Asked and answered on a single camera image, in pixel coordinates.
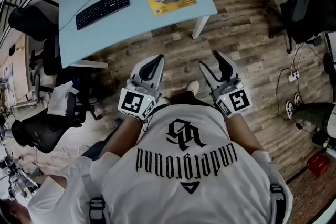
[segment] device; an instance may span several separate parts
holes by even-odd
[[[164,62],[164,56],[161,54],[148,57],[135,65],[126,88],[121,90],[118,110],[146,121],[161,96],[158,88]]]
[[[130,0],[100,0],[76,15],[77,30],[130,5]]]
[[[219,63],[219,70],[216,73],[222,73],[220,79],[203,62],[199,63],[199,68],[211,89],[210,96],[223,114],[230,118],[252,106],[251,96],[238,75],[237,65],[225,54],[216,50],[214,56]]]
[[[299,79],[299,71],[296,71],[295,73],[292,73],[288,76],[289,82],[293,82],[295,80]]]

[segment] white t-shirt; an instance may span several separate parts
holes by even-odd
[[[29,201],[28,211],[33,224],[72,224],[71,207],[83,190],[81,175],[90,171],[92,160],[78,157],[57,175],[67,180],[67,189],[47,177],[36,195]]]
[[[106,153],[95,161],[91,178],[111,222],[269,223],[269,156],[250,156],[225,130],[214,108],[173,105],[154,114],[145,135],[122,158]],[[287,199],[287,222],[292,195],[276,177]]]
[[[331,112],[328,126],[327,126],[327,133],[331,136],[336,138],[336,106]]]

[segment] black logo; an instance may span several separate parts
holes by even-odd
[[[244,90],[229,94],[229,96],[235,111],[244,109],[250,105]]]
[[[195,181],[195,182],[180,182],[181,186],[184,187],[184,189],[189,192],[190,194],[194,193],[195,190],[198,188],[200,182]]]
[[[225,115],[229,116],[231,114],[231,111],[227,106],[224,104],[222,100],[218,102],[218,106],[221,108],[221,110],[225,113]]]
[[[149,114],[149,112],[151,112],[152,108],[154,107],[154,101],[152,101],[149,106],[147,106],[146,110],[142,113],[142,116],[144,118],[147,117],[147,115]]]
[[[204,147],[206,144],[203,144],[200,140],[200,134],[198,132],[198,128],[190,125],[190,122],[183,121],[181,119],[176,119],[168,126],[168,133],[171,138],[174,140],[177,139],[177,142],[168,138],[167,141],[173,143],[173,144],[179,144],[179,147],[182,151],[186,150],[189,146],[186,145],[186,143],[190,142],[192,139],[195,141],[195,143],[200,146]]]
[[[142,95],[133,92],[127,92],[121,108],[133,113],[138,113],[142,104],[142,100]]]
[[[232,143],[201,155],[164,156],[161,153],[138,148],[135,170],[149,173],[158,178],[181,180],[181,186],[190,194],[198,188],[200,181],[208,176],[218,177],[219,171],[237,162]]]

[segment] black strap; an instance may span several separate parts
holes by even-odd
[[[90,224],[106,224],[104,209],[105,201],[102,197],[96,197],[90,201]]]
[[[279,198],[276,198],[277,215],[275,224],[283,224],[286,215],[286,197],[283,188],[278,184],[271,184],[270,191],[273,194],[281,194],[279,195]]]

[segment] gray pants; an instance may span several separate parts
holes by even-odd
[[[332,103],[312,103],[298,106],[292,118],[295,120],[309,121],[321,130],[327,132],[328,121],[335,105]]]

